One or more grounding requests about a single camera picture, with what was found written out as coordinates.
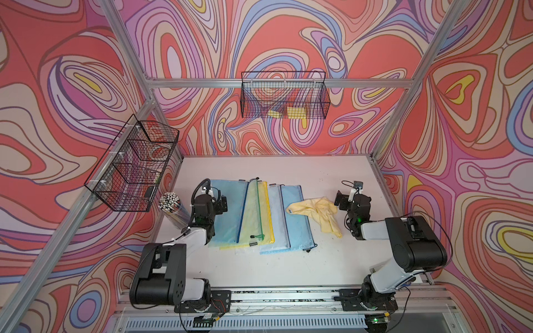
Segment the black cable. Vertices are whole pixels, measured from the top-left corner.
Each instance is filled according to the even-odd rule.
[[[353,183],[352,183],[352,182],[350,182],[350,181],[341,181],[341,184],[343,184],[343,185],[346,185],[346,186],[349,186],[349,187],[353,188]]]
[[[348,228],[348,212],[346,212],[346,216],[344,217],[344,227],[346,228],[346,230],[352,232],[350,228]]]
[[[407,308],[407,302],[409,301],[409,297],[411,297],[411,290],[409,288],[407,288],[406,286],[403,286],[401,288],[405,288],[409,291],[409,296],[407,296],[407,299],[405,301],[405,305],[403,306],[403,312],[401,313],[401,317],[400,317],[400,320],[398,320],[398,322],[396,323],[396,325],[394,325],[393,327],[391,327],[391,329],[388,329],[386,332],[390,332],[392,331],[396,326],[398,326],[398,324],[401,322],[401,320],[403,319],[403,315],[405,314],[405,309]]]
[[[139,267],[141,267],[142,263],[144,263],[144,260],[146,260],[146,258],[148,258],[148,255],[149,255],[149,254],[150,254],[150,253],[148,252],[148,253],[146,254],[146,256],[141,260],[141,262],[139,263]],[[133,304],[133,303],[131,302],[131,299],[130,299],[130,304],[131,304],[131,306],[132,306],[133,308],[135,308],[135,309],[137,309],[137,310],[146,310],[146,309],[148,309],[148,308],[153,308],[153,307],[156,307],[156,306],[158,305],[158,304],[156,304],[156,305],[150,305],[150,306],[148,306],[148,307],[136,307],[135,304]]]
[[[422,211],[422,210],[415,210],[414,212],[411,212],[411,214],[414,214],[414,213],[419,213],[419,214],[424,214],[426,215],[427,217],[429,217],[430,219],[432,219],[435,223],[437,223],[440,227],[440,229],[442,230],[442,232],[444,233],[444,235],[446,236],[446,239],[448,239],[448,242],[450,243],[450,259],[448,260],[448,262],[446,264],[444,264],[444,266],[440,267],[440,268],[436,268],[436,269],[432,269],[432,270],[427,270],[427,271],[424,271],[424,272],[421,272],[419,274],[422,274],[422,273],[429,273],[429,272],[435,272],[435,271],[438,271],[438,270],[442,270],[444,267],[448,266],[452,259],[453,259],[453,256],[454,256],[454,246],[451,244],[451,239],[450,239],[450,236],[448,236],[448,233],[446,232],[446,230],[442,227],[442,224],[440,224],[437,220],[435,220],[435,218],[433,218],[433,216],[429,215],[428,213]]]
[[[217,188],[214,188],[214,187],[212,187],[212,186],[211,186],[211,188],[212,188],[212,189],[216,189],[216,190],[219,192],[218,198],[217,198],[216,201],[215,201],[215,202],[218,202],[218,201],[220,200],[220,197],[221,197],[220,190],[217,189]]]
[[[189,333],[189,331],[187,331],[187,329],[185,328],[185,325],[183,324],[183,321],[181,321],[181,302],[180,302],[180,304],[177,306],[177,313],[178,313],[178,315],[180,316],[180,324],[181,324],[181,327],[183,327],[183,329],[185,330],[185,332]]]

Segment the psychedelic wall pattern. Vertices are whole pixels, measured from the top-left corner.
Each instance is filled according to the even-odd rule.
[[[0,305],[143,102],[94,0],[0,3]],[[175,168],[168,167],[161,191]],[[135,270],[155,214],[115,213],[98,201],[21,331],[102,327]]]
[[[180,130],[184,155],[369,153],[403,92],[344,88],[326,119],[244,119],[240,89],[199,88],[186,99],[170,88],[160,90],[164,97],[158,100],[170,125]]]
[[[148,77],[322,69],[410,78],[447,1],[131,1],[120,14]],[[324,120],[242,119],[240,89],[154,91],[185,155],[370,153],[402,90],[332,88]]]
[[[471,2],[378,156],[400,211],[450,235],[434,277],[474,332],[533,331],[532,52],[531,2]]]

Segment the white table surface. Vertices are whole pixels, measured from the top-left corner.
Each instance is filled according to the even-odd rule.
[[[337,190],[349,194],[341,180],[362,181],[363,194],[372,198],[370,218],[382,220],[392,213],[365,156],[302,157],[186,157],[174,192],[188,207],[192,191],[205,179],[239,180],[259,177],[276,184],[301,185],[304,199],[327,197]],[[209,279],[212,287],[337,286],[358,285],[369,269],[391,256],[388,240],[356,240],[344,227],[346,212],[336,219],[343,236],[320,231],[309,219],[318,247],[307,253],[236,254],[235,250],[203,248],[187,258],[187,277]],[[164,218],[156,242],[177,237],[179,230]]]

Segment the yellow cloth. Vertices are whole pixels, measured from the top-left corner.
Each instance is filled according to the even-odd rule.
[[[342,237],[341,230],[338,228],[337,220],[335,219],[337,206],[326,197],[307,199],[290,204],[287,207],[287,213],[306,215],[320,224],[322,232],[330,232],[339,238]]]

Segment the black wire basket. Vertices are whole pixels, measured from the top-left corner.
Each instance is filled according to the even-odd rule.
[[[241,73],[243,118],[326,119],[330,99],[324,71]]]
[[[179,133],[157,121],[137,120],[103,175],[91,181],[89,176],[85,186],[116,212],[148,212]]]

